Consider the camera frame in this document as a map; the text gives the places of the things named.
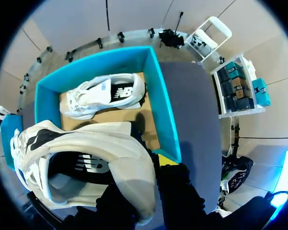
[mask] black cable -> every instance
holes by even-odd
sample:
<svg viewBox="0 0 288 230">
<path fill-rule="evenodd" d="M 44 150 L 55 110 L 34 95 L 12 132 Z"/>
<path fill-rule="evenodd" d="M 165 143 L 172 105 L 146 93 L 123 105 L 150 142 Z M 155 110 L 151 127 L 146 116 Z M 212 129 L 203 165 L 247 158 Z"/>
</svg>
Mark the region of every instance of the black cable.
<svg viewBox="0 0 288 230">
<path fill-rule="evenodd" d="M 273 193 L 269 198 L 267 198 L 267 201 L 271 201 L 276 195 L 281 194 L 281 193 L 288 194 L 288 191 L 279 191 L 279 192 Z"/>
<path fill-rule="evenodd" d="M 247 138 L 247 137 L 239 137 L 239 138 L 244 138 L 244 139 L 288 139 L 288 137 L 286 137 L 286 138 Z"/>
</svg>

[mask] gray mat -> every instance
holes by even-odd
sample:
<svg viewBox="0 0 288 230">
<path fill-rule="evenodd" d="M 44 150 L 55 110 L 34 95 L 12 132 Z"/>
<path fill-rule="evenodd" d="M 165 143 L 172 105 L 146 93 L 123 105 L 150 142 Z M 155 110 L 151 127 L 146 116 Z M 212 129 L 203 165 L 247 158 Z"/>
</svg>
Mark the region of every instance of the gray mat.
<svg viewBox="0 0 288 230">
<path fill-rule="evenodd" d="M 174 114 L 182 162 L 190 170 L 190 180 L 205 199 L 205 211 L 209 213 L 216 208 L 222 167 L 221 128 L 215 90 L 210 76 L 198 64 L 163 62 L 160 67 Z M 147 225 L 137 226 L 137 229 L 164 229 L 157 190 L 156 195 L 155 216 Z"/>
</svg>

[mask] white shelf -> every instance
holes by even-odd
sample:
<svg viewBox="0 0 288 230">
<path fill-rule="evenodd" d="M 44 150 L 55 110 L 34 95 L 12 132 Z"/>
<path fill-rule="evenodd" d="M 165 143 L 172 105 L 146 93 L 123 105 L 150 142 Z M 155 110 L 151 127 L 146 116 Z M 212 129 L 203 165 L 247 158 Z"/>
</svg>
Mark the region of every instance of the white shelf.
<svg viewBox="0 0 288 230">
<path fill-rule="evenodd" d="M 225 107 L 224 97 L 222 95 L 220 80 L 219 80 L 219 77 L 217 76 L 217 72 L 213 72 L 212 75 L 214 76 L 215 81 L 216 81 L 217 93 L 218 93 L 219 99 L 220 99 L 221 113 L 225 114 L 226 113 L 226 107 Z"/>
<path fill-rule="evenodd" d="M 245 72 L 246 80 L 248 82 L 248 85 L 250 87 L 251 93 L 252 93 L 252 99 L 254 101 L 254 108 L 253 109 L 247 109 L 247 110 L 242 110 L 242 111 L 236 111 L 236 112 L 227 112 L 226 107 L 225 107 L 225 102 L 224 102 L 224 97 L 222 95 L 222 90 L 221 90 L 221 84 L 217 75 L 217 72 L 225 67 L 228 63 L 236 61 L 237 63 L 241 64 L 243 67 L 243 71 Z M 255 89 L 253 88 L 252 81 L 256 80 L 257 77 L 255 75 L 254 71 L 251 71 L 251 69 L 248 68 L 248 65 L 251 64 L 244 56 L 243 54 L 239 54 L 219 67 L 215 68 L 210 74 L 213 75 L 216 81 L 216 89 L 217 93 L 219 96 L 219 102 L 220 102 L 220 107 L 221 107 L 221 114 L 219 115 L 219 118 L 225 118 L 225 117 L 233 117 L 233 116 L 241 116 L 241 115 L 250 115 L 250 114 L 256 114 L 256 113 L 262 113 L 265 111 L 265 108 L 257 104 L 256 101 L 256 95 L 255 95 Z"/>
<path fill-rule="evenodd" d="M 230 112 L 230 113 L 226 113 L 226 114 L 220 114 L 219 118 L 257 114 L 257 113 L 262 113 L 264 111 L 265 111 L 265 108 L 263 108 L 263 107 L 257 108 L 257 109 L 256 108 L 255 109 L 246 109 L 246 110 Z"/>
</svg>

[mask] cardboard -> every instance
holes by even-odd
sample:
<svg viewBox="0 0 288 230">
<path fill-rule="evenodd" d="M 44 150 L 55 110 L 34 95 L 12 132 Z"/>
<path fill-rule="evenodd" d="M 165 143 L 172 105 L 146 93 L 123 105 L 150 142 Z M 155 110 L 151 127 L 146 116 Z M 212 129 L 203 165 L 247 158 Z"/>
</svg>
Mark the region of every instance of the cardboard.
<svg viewBox="0 0 288 230">
<path fill-rule="evenodd" d="M 250 88 L 245 79 L 236 77 L 232 79 L 232 85 L 234 87 L 237 99 L 249 97 L 251 95 Z"/>
<path fill-rule="evenodd" d="M 145 81 L 143 73 L 140 72 L 138 74 Z M 60 95 L 60 102 L 65 97 L 66 93 L 62 93 Z M 160 148 L 148 92 L 145 96 L 145 102 L 140 109 L 120 110 L 113 108 L 101 110 L 90 120 L 74 120 L 63 114 L 60 114 L 60 116 L 63 130 L 74 130 L 94 123 L 135 121 L 137 129 L 143 133 L 142 140 L 146 142 L 147 147 L 151 150 Z"/>
</svg>

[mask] blue box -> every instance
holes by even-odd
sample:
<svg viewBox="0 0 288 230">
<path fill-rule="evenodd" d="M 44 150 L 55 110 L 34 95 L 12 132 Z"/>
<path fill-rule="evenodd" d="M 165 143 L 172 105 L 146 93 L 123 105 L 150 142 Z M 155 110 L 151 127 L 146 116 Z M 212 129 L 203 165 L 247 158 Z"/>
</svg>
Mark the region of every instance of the blue box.
<svg viewBox="0 0 288 230">
<path fill-rule="evenodd" d="M 265 81 L 262 78 L 259 78 L 253 80 L 252 84 L 255 90 L 257 104 L 263 107 L 270 106 L 271 100 L 268 92 L 268 87 Z"/>
<path fill-rule="evenodd" d="M 241 77 L 243 79 L 246 79 L 245 74 L 243 72 L 243 67 L 238 65 L 237 63 L 233 61 L 228 63 L 226 65 L 226 69 L 231 79 L 234 79 L 236 77 Z"/>
<path fill-rule="evenodd" d="M 11 138 L 14 136 L 15 129 L 18 129 L 20 133 L 23 130 L 22 116 L 11 115 L 11 114 L 6 115 L 0 125 L 0 129 L 1 129 L 3 153 L 4 153 L 6 164 L 8 165 L 10 169 L 15 170 L 14 160 L 11 155 L 10 141 L 11 141 Z"/>
<path fill-rule="evenodd" d="M 51 120 L 61 128 L 59 96 L 95 76 L 143 72 L 160 149 L 154 150 L 180 163 L 178 134 L 163 75 L 151 46 L 115 49 L 74 61 L 36 85 L 35 122 Z"/>
</svg>

